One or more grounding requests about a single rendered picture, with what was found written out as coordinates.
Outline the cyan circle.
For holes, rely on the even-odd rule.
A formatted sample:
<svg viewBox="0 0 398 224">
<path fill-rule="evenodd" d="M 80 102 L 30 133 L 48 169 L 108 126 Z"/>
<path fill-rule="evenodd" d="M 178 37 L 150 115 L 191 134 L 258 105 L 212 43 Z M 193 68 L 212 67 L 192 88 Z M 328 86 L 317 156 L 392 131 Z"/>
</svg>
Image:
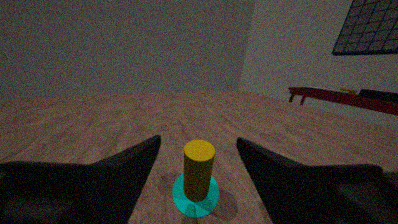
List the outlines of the cyan circle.
<svg viewBox="0 0 398 224">
<path fill-rule="evenodd" d="M 207 197 L 201 202 L 188 200 L 183 191 L 183 174 L 180 174 L 173 185 L 173 200 L 179 211 L 184 216 L 199 218 L 208 216 L 218 204 L 219 188 L 216 180 L 211 175 L 210 187 Z"/>
</svg>

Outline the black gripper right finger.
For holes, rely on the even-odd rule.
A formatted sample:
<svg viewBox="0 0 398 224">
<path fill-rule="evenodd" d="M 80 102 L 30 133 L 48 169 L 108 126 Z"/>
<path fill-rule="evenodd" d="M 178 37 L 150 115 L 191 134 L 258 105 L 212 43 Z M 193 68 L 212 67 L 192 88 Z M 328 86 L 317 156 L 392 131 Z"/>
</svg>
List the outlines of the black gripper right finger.
<svg viewBox="0 0 398 224">
<path fill-rule="evenodd" d="M 375 182 L 383 172 L 372 164 L 306 166 L 242 137 L 236 146 L 273 224 L 310 224 L 333 186 Z"/>
</svg>

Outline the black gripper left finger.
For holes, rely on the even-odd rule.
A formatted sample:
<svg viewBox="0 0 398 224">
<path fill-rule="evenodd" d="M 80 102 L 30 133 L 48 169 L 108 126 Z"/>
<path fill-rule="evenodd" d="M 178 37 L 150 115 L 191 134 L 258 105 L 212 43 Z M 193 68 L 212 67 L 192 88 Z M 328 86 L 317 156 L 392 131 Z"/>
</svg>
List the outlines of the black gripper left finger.
<svg viewBox="0 0 398 224">
<path fill-rule="evenodd" d="M 155 135 L 90 165 L 10 161 L 0 164 L 0 172 L 15 185 L 10 199 L 71 199 L 86 224 L 128 224 L 160 145 Z"/>
</svg>

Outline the yellow tall cylinder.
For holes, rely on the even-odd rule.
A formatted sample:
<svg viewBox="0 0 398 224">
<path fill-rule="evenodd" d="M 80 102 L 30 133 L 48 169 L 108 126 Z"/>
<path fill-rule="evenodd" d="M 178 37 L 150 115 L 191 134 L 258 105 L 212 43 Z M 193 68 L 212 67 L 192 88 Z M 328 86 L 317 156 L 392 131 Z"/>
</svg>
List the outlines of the yellow tall cylinder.
<svg viewBox="0 0 398 224">
<path fill-rule="evenodd" d="M 192 202 L 203 201 L 209 192 L 215 148 L 204 140 L 192 140 L 184 147 L 183 191 Z"/>
</svg>

